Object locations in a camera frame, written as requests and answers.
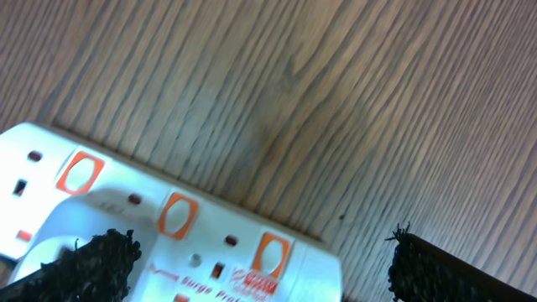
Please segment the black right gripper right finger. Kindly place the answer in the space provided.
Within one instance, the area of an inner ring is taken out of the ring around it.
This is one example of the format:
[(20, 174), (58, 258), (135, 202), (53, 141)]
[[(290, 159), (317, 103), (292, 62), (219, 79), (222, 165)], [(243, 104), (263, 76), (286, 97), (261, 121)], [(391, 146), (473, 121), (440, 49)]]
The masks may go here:
[(471, 264), (397, 226), (388, 291), (403, 302), (536, 302), (530, 294), (484, 273)]

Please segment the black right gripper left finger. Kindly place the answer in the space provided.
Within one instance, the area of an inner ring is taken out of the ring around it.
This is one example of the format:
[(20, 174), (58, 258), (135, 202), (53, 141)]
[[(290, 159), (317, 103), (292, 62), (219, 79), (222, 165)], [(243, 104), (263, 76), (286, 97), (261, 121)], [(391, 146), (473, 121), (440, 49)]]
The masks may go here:
[(141, 257), (132, 229), (109, 229), (2, 288), (1, 302), (122, 302), (130, 291), (128, 276)]

